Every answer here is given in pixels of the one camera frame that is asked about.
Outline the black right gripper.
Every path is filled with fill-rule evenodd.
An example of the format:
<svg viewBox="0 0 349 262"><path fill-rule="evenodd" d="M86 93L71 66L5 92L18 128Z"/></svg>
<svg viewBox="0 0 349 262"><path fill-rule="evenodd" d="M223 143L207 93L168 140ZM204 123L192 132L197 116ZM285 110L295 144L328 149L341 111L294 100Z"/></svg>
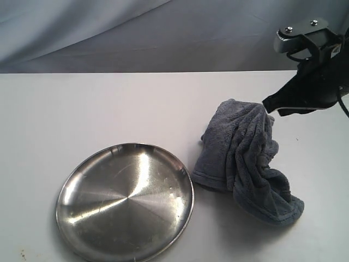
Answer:
<svg viewBox="0 0 349 262"><path fill-rule="evenodd" d="M346 109L348 95L348 34L342 36L339 53L302 81L291 79L276 93L262 101L267 112L281 117L310 114L338 103Z"/></svg>

